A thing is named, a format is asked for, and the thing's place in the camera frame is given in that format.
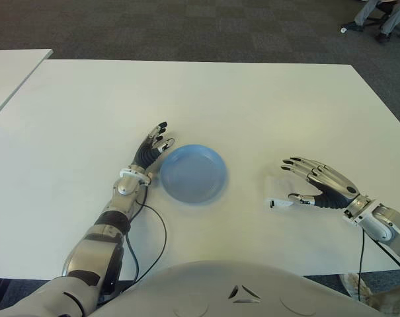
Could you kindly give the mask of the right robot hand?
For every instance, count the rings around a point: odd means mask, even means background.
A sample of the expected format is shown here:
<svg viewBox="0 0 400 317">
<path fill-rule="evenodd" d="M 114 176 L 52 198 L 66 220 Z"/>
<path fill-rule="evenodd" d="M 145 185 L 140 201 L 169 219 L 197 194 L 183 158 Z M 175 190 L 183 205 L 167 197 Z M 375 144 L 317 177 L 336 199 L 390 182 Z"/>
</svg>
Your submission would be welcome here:
<svg viewBox="0 0 400 317">
<path fill-rule="evenodd" d="M 288 198 L 295 203 L 328 209 L 361 209 L 370 203 L 353 182 L 322 162 L 291 157 L 283 163 L 281 169 L 303 178 L 321 192 L 319 195 L 289 194 Z"/>
</svg>

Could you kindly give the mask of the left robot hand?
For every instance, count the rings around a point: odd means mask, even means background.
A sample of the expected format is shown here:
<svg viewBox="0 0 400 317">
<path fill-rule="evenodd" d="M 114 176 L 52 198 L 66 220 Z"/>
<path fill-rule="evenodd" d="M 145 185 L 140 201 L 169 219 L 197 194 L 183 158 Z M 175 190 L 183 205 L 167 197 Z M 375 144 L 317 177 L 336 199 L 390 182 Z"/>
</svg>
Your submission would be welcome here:
<svg viewBox="0 0 400 317">
<path fill-rule="evenodd" d="M 169 150 L 174 145 L 174 138 L 163 138 L 163 134 L 167 130 L 167 125 L 167 122 L 161 122 L 147 134 L 138 147 L 130 166 L 147 170 L 163 152 Z"/>
</svg>

